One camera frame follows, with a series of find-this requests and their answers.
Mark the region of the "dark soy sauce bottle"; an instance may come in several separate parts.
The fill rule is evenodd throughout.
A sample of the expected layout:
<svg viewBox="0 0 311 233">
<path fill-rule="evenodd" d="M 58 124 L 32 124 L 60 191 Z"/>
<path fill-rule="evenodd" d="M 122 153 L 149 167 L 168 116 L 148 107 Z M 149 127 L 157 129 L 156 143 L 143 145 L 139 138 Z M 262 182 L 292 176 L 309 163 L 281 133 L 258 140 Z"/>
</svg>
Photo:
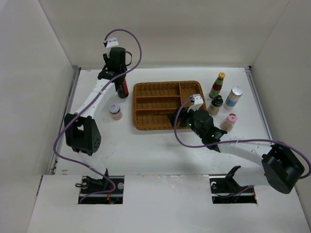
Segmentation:
<svg viewBox="0 0 311 233">
<path fill-rule="evenodd" d="M 125 99 L 129 95 L 127 82 L 126 82 L 126 75 L 117 79 L 117 94 L 121 99 Z"/>
</svg>

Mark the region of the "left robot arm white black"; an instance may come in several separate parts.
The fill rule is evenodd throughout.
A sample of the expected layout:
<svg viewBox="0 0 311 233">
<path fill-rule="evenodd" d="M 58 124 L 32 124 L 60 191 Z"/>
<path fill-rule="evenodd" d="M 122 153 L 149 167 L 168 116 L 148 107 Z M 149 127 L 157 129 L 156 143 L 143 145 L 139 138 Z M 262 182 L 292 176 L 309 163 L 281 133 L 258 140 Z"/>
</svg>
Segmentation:
<svg viewBox="0 0 311 233">
<path fill-rule="evenodd" d="M 109 98 L 115 93 L 117 93 L 121 99 L 128 97 L 129 91 L 125 75 L 111 83 L 109 82 L 117 75 L 127 71 L 127 67 L 129 66 L 129 64 L 126 63 L 127 54 L 131 53 L 122 47 L 111 48 L 109 54 L 103 54 L 105 65 L 98 74 L 95 87 L 91 94 L 74 114 L 66 114 L 64 123 L 68 125 L 97 95 L 100 95 L 65 132 L 66 144 L 71 147 L 74 152 L 81 152 L 88 156 L 92 156 L 93 153 L 97 152 L 102 138 L 95 118 L 99 116 L 106 102 L 108 102 Z"/>
</svg>

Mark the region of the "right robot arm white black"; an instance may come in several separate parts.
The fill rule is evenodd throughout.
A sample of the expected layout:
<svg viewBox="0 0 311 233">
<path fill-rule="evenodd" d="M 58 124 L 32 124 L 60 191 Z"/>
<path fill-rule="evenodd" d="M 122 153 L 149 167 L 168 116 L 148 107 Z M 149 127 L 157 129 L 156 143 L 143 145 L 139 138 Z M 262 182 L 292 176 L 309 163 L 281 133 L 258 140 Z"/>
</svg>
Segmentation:
<svg viewBox="0 0 311 233">
<path fill-rule="evenodd" d="M 289 145 L 267 139 L 232 139 L 222 141 L 226 130 L 214 125 L 206 110 L 179 108 L 168 114 L 171 125 L 189 127 L 202 141 L 202 147 L 218 153 L 238 156 L 260 166 L 259 175 L 276 191 L 289 194 L 298 180 L 305 178 L 305 168 L 298 160 L 296 149 Z"/>
</svg>

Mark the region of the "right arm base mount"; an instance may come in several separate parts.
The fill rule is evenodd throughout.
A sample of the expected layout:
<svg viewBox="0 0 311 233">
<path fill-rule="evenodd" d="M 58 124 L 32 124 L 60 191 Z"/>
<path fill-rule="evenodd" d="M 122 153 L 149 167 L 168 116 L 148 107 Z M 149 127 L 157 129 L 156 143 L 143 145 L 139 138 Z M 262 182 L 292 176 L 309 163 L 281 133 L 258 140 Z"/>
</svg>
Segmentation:
<svg viewBox="0 0 311 233">
<path fill-rule="evenodd" d="M 209 177 L 213 204 L 257 204 L 253 185 L 240 186 L 234 175 L 241 166 L 234 166 L 227 174 Z"/>
</svg>

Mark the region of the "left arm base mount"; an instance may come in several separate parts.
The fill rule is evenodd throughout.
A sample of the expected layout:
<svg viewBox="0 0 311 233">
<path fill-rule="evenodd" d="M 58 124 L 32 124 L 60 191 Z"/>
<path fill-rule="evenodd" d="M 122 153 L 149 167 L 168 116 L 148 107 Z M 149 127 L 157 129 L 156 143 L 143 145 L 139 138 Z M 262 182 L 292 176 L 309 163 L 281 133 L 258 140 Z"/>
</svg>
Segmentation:
<svg viewBox="0 0 311 233">
<path fill-rule="evenodd" d="M 75 187 L 79 188 L 79 204 L 122 204 L 124 192 L 124 176 L 109 177 L 115 184 L 115 188 L 110 181 L 105 178 L 93 179 L 84 176 Z"/>
</svg>

